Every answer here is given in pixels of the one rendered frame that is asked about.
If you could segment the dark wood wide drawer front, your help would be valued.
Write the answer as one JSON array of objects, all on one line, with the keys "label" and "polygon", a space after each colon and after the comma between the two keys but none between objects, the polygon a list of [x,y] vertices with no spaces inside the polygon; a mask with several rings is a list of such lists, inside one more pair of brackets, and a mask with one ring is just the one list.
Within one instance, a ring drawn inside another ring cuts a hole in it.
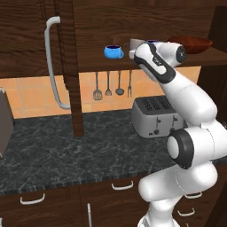
[{"label": "dark wood wide drawer front", "polygon": [[[43,202],[23,206],[23,200]],[[83,227],[79,188],[77,186],[25,192],[0,197],[0,227]]]}]

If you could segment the dark wood narrow cabinet door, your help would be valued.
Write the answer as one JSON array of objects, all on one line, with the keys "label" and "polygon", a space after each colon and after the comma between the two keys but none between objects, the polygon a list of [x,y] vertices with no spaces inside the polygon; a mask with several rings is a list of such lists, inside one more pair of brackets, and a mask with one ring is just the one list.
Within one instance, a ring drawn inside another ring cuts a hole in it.
[{"label": "dark wood narrow cabinet door", "polygon": [[[216,49],[227,54],[227,6],[216,6],[208,38]],[[217,105],[217,119],[227,122],[227,63],[202,67],[198,85]]]}]

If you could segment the dark wood open cabinet door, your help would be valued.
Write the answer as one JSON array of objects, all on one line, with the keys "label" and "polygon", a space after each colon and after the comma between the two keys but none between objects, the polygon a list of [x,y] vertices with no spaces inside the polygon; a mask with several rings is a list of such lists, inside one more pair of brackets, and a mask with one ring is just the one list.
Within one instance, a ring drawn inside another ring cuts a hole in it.
[{"label": "dark wood open cabinet door", "polygon": [[68,91],[68,103],[71,106],[72,124],[75,137],[83,136],[82,102],[79,81],[78,58],[74,31],[73,0],[38,0],[44,30],[50,17],[60,16],[57,26],[59,39],[60,66],[64,83]]}]

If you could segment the dark wood base cabinet door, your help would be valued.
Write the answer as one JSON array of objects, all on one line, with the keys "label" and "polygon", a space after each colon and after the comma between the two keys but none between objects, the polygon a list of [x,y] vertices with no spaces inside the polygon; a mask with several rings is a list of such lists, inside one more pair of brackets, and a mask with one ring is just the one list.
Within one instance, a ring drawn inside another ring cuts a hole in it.
[{"label": "dark wood base cabinet door", "polygon": [[[148,209],[148,204],[139,198],[104,202],[93,200],[88,203],[91,208],[92,227],[137,227]],[[89,227],[88,203],[82,202],[84,227]]]}]

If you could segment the small grey spatula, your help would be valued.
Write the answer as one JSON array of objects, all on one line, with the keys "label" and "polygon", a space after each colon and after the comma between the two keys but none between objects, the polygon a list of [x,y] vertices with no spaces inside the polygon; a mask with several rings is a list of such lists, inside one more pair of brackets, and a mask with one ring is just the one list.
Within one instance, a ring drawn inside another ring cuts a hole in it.
[{"label": "small grey spatula", "polygon": [[106,71],[106,96],[112,96],[112,92],[110,90],[110,71]]}]

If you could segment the dark wood open wall cabinet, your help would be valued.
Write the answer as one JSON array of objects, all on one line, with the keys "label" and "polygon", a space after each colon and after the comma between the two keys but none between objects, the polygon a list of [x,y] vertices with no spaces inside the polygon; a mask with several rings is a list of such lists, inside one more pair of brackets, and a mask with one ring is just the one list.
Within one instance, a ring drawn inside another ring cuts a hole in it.
[{"label": "dark wood open wall cabinet", "polygon": [[108,44],[129,52],[129,40],[166,41],[174,35],[209,38],[213,45],[186,57],[185,65],[227,65],[227,0],[75,0],[74,29],[81,72],[136,69],[123,59],[106,59]]}]

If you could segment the grey ladle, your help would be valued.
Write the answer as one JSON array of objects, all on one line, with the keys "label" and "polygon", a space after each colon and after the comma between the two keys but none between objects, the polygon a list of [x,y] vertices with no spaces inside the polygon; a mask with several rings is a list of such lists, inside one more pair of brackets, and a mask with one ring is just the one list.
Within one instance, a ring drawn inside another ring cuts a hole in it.
[{"label": "grey ladle", "polygon": [[119,96],[124,94],[124,89],[121,88],[121,71],[118,71],[118,88],[115,90],[115,93]]}]

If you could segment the dark wood closed cabinet door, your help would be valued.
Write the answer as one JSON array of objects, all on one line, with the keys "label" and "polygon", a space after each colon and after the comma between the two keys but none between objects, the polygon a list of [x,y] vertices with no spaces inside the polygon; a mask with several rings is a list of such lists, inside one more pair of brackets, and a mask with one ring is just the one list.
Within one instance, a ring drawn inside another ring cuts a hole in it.
[{"label": "dark wood closed cabinet door", "polygon": [[46,76],[44,30],[54,0],[0,0],[0,78]]}]

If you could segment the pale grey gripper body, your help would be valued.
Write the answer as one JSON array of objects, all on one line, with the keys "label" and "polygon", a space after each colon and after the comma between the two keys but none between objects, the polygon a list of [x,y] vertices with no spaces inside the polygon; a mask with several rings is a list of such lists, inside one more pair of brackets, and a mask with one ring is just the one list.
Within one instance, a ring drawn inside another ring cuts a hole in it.
[{"label": "pale grey gripper body", "polygon": [[140,40],[140,39],[131,39],[129,41],[129,48],[131,50],[135,50],[139,45],[145,43],[145,40]]}]

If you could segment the grey slotted spatula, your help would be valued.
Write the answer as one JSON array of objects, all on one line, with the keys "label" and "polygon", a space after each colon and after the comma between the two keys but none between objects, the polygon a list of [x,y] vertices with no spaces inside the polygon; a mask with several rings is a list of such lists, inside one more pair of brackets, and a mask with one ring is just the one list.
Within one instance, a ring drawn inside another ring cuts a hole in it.
[{"label": "grey slotted spatula", "polygon": [[98,88],[98,72],[95,73],[96,75],[96,89],[93,91],[93,99],[95,101],[100,101],[103,98],[102,91]]}]

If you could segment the silver four-slot toaster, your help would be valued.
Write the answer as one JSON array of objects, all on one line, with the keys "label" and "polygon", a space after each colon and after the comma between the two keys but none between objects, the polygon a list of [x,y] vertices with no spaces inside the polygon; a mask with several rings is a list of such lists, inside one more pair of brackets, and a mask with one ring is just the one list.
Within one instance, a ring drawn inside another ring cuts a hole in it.
[{"label": "silver four-slot toaster", "polygon": [[184,128],[184,119],[165,96],[136,98],[131,122],[136,133],[144,138],[166,137],[172,130]]}]

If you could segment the dark wood drawer stack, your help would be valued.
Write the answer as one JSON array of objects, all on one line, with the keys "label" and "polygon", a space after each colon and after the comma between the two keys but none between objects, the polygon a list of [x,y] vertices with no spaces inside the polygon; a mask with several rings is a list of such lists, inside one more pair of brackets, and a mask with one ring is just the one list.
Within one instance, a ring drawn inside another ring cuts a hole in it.
[{"label": "dark wood drawer stack", "polygon": [[[204,227],[210,216],[216,201],[222,191],[224,184],[227,182],[227,165],[216,166],[218,178],[216,184],[204,191],[198,199],[188,200],[182,197],[176,204],[173,212],[174,219],[181,227]],[[189,213],[195,209],[195,214],[187,217],[181,217],[177,210],[182,213]]]}]

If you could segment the grey long fork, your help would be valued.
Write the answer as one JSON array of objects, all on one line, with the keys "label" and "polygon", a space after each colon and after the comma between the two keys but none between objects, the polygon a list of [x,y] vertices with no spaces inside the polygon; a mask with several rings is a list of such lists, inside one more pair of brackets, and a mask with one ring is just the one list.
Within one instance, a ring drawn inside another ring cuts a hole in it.
[{"label": "grey long fork", "polygon": [[131,93],[131,78],[132,78],[132,70],[129,70],[128,98],[132,96],[132,93]]}]

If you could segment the brown wooden bowl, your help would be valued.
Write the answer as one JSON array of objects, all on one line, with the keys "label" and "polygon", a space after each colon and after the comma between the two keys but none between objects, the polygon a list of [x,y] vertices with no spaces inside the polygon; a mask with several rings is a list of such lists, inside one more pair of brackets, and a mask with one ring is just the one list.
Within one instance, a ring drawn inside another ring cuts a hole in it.
[{"label": "brown wooden bowl", "polygon": [[207,38],[192,35],[175,35],[168,39],[172,43],[180,43],[187,54],[198,54],[210,48],[213,42]]}]

